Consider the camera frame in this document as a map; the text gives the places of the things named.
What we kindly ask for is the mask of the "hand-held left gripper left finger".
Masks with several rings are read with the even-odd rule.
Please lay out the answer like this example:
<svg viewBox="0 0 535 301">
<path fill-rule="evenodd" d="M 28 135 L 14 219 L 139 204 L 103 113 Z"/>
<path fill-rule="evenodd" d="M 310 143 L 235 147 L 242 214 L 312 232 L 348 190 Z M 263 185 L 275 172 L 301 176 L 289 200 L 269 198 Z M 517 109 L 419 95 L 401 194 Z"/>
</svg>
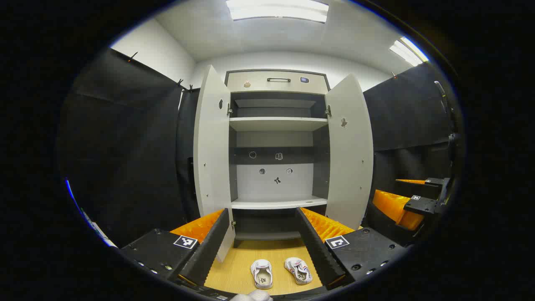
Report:
<svg viewBox="0 0 535 301">
<path fill-rule="evenodd" d="M 229 210 L 224 208 L 175 231 L 153 229 L 120 251 L 158 278 L 202 286 L 229 225 Z"/>
</svg>

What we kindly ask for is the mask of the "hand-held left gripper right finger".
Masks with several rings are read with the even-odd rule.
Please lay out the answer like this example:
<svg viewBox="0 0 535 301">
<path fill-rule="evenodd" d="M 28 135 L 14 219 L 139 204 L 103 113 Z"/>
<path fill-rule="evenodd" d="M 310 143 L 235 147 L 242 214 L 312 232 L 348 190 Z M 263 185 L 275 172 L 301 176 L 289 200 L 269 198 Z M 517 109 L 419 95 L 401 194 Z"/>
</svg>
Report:
<svg viewBox="0 0 535 301">
<path fill-rule="evenodd" d="M 362 286 L 408 254 L 408 248 L 364 227 L 348 234 L 320 237 L 304 208 L 296 208 L 298 232 L 327 290 Z"/>
</svg>

